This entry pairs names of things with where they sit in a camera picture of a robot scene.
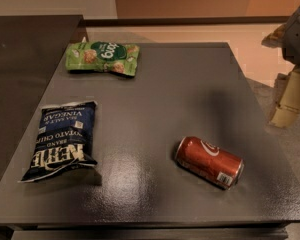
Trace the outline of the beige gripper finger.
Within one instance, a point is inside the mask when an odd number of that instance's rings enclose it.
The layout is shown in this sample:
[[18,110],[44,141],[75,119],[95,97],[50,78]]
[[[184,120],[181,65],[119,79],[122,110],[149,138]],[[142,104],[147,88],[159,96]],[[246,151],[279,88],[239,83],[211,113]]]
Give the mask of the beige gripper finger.
[[285,29],[285,24],[280,25],[273,32],[264,37],[261,44],[270,48],[281,48],[283,43],[283,37],[285,34]]
[[279,128],[291,126],[300,115],[300,66],[275,80],[273,105],[269,122]]

